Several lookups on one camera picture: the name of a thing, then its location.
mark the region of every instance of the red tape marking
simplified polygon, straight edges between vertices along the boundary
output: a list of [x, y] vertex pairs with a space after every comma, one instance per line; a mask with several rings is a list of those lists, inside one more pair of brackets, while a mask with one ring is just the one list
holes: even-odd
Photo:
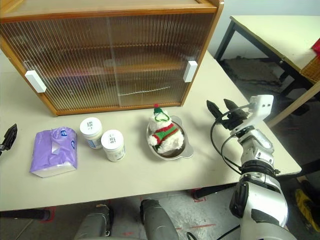
[[202, 189], [202, 187], [198, 187], [198, 188], [194, 188], [194, 189], [191, 189], [191, 192], [193, 193], [194, 191], [197, 191], [199, 189]]
[[130, 236], [132, 234], [134, 234], [133, 231], [127, 231], [127, 232], [122, 233], [122, 235], [124, 235], [124, 236]]
[[193, 199], [193, 201], [195, 203], [205, 202], [206, 201], [206, 197], [204, 196], [203, 198], [200, 198], [200, 199]]
[[216, 224], [206, 224], [206, 225], [199, 225], [199, 226], [192, 226], [192, 229], [199, 229], [199, 228], [206, 228], [206, 227], [213, 227]]
[[49, 210], [50, 211], [50, 217], [48, 220], [41, 220], [40, 223], [45, 224], [45, 223], [51, 223], [56, 215], [56, 206], [48, 206], [45, 207], [44, 210]]

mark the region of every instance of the gray robot leg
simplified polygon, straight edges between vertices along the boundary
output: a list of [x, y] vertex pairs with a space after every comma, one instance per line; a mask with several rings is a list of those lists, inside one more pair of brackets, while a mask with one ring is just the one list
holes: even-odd
[[157, 200], [143, 200], [140, 216], [148, 240], [179, 240], [175, 226]]
[[113, 211], [106, 205], [97, 205], [95, 212], [88, 214], [82, 221], [74, 240], [109, 236], [112, 223]]

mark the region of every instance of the yellow object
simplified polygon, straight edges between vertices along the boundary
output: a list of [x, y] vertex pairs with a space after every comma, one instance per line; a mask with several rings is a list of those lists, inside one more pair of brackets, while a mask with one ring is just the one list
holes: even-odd
[[315, 223], [311, 214], [311, 209], [307, 205], [307, 202], [311, 202], [311, 199], [304, 193], [304, 191], [302, 191], [301, 189], [297, 189], [295, 191], [295, 201], [300, 212], [303, 214], [306, 220], [312, 225], [313, 229], [317, 232], [320, 232], [320, 227]]

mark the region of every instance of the white table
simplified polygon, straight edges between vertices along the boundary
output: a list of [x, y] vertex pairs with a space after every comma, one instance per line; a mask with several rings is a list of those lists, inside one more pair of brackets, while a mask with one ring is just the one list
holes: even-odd
[[[0, 134], [17, 123], [18, 133], [10, 151], [0, 157], [0, 211], [30, 209], [82, 203], [164, 191], [185, 190], [237, 182], [239, 175], [230, 170], [216, 153], [209, 138], [214, 117], [206, 100], [215, 102], [222, 112], [227, 98], [239, 106], [248, 102], [213, 57], [206, 53], [183, 107], [168, 107], [177, 115], [194, 148], [189, 159], [157, 159], [145, 140], [147, 119], [152, 109], [115, 111], [53, 117], [21, 76], [2, 73], [0, 82]], [[124, 135], [126, 156], [110, 162], [102, 149], [87, 146], [79, 131], [80, 122], [98, 117], [104, 130], [118, 129]], [[61, 175], [40, 178], [29, 173], [34, 138], [37, 132], [67, 126], [78, 133], [78, 169]], [[301, 171], [271, 130], [263, 122], [257, 126], [273, 142], [275, 167], [282, 174]], [[214, 138], [218, 145], [229, 131], [218, 126]], [[242, 148], [233, 139], [226, 155], [239, 160]]]
[[[320, 38], [320, 16], [239, 15], [230, 18], [231, 23], [214, 56], [217, 61], [237, 31], [294, 79], [306, 79], [300, 72], [316, 56], [311, 47]], [[279, 123], [319, 91], [320, 82], [269, 121], [268, 126]]]

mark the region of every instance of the tissue pack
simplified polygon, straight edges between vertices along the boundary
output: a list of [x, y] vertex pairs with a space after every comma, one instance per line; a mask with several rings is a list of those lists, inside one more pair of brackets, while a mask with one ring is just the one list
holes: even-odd
[[38, 132], [35, 136], [30, 172], [41, 177], [77, 169], [77, 133], [69, 127]]

